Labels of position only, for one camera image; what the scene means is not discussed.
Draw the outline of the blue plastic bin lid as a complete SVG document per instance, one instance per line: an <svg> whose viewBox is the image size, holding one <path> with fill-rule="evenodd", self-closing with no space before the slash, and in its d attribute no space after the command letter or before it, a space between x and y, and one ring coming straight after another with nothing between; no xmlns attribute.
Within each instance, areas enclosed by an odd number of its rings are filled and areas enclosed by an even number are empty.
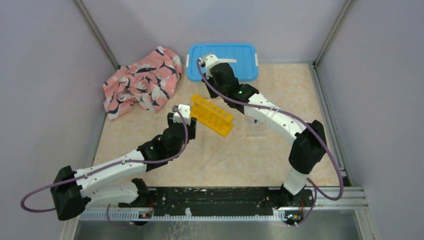
<svg viewBox="0 0 424 240"><path fill-rule="evenodd" d="M201 81L197 59L214 54L229 63L234 75L241 82L251 82L258 77L259 63L255 47L250 43L197 43L188 49L186 75L192 82Z"/></svg>

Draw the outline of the clear plastic tube rack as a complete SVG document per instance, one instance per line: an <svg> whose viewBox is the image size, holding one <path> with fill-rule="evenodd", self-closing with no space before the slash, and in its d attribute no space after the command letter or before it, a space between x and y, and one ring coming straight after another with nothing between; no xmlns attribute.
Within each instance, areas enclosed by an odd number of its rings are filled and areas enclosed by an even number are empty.
<svg viewBox="0 0 424 240"><path fill-rule="evenodd" d="M254 123L256 118L251 116L244 116L244 126L245 126L245 134L247 137L266 137L270 134L269 128L257 120L257 123Z"/></svg>

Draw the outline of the pink patterned cloth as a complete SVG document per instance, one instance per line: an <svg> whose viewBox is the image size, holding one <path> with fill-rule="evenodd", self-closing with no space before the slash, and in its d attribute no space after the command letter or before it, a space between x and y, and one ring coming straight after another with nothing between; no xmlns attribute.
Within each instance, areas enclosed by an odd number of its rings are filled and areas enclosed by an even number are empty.
<svg viewBox="0 0 424 240"><path fill-rule="evenodd" d="M162 46L136 63L121 66L102 84L107 118L114 121L131 112L135 104L159 112L175 95L183 73L180 57Z"/></svg>

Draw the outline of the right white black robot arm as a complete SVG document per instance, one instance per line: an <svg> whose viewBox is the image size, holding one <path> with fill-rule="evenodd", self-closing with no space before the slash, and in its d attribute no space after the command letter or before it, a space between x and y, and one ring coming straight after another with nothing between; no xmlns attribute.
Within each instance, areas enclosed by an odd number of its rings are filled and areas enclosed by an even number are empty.
<svg viewBox="0 0 424 240"><path fill-rule="evenodd" d="M288 157L291 169L282 186L286 192L297 195L314 166L327 153L323 124L318 120L308 123L281 110L255 87L239 83L226 62L204 62L201 67L205 68L202 78L211 98L222 97L230 108L258 120L291 144Z"/></svg>

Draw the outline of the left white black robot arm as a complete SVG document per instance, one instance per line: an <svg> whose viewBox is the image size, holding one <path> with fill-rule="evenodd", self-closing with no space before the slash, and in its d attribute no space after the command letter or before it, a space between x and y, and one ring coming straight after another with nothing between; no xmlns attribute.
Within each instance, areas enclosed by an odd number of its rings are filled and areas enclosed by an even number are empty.
<svg viewBox="0 0 424 240"><path fill-rule="evenodd" d="M168 127L162 134L121 157L88 168L60 169L54 182L64 184L50 189L58 220L70 220L87 209L108 205L146 207L151 194L137 175L166 165L196 137L195 117L190 117L184 126L182 122L173 121L173 116L168 114Z"/></svg>

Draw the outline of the yellow test tube rack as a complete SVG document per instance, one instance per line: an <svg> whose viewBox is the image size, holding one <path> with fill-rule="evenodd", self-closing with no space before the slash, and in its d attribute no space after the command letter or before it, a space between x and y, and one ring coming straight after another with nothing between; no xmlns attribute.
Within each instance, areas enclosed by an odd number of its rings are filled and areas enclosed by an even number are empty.
<svg viewBox="0 0 424 240"><path fill-rule="evenodd" d="M198 94L192 95L190 100L193 102L191 116L215 133L226 138L234 127L232 123L233 115Z"/></svg>

